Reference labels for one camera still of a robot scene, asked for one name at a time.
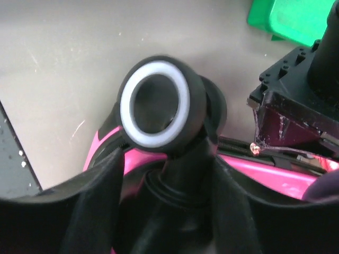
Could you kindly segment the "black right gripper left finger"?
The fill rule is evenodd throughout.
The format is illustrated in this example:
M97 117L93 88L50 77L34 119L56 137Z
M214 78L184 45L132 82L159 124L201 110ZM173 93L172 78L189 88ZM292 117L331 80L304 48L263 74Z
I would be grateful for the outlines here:
M115 150L38 195L1 199L1 253L111 253L123 172Z

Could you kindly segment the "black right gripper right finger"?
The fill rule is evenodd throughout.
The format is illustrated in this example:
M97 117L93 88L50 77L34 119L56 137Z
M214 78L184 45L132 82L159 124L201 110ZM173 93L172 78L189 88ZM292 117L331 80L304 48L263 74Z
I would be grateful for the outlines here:
M313 177L218 155L212 220L217 253L338 253L338 171Z

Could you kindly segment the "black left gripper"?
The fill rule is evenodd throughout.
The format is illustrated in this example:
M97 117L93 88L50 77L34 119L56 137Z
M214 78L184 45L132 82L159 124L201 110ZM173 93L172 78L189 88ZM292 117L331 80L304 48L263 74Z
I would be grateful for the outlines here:
M318 97L307 78L319 44L296 47L260 74L247 103L261 148L338 158L338 107Z

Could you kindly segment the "pink hard-shell suitcase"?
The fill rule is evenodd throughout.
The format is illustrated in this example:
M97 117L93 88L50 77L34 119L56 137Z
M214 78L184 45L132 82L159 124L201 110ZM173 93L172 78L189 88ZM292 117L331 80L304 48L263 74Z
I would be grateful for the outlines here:
M96 132L84 168L122 149L125 175L113 253L216 252L212 176L218 155L293 173L327 173L278 153L252 156L220 135L226 102L218 87L183 62L153 56L126 75L117 102Z

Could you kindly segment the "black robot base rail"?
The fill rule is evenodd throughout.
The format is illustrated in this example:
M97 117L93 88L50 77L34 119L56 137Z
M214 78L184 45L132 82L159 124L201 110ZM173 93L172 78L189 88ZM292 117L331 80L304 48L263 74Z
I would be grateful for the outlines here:
M42 191L29 159L1 106L1 198L32 196Z

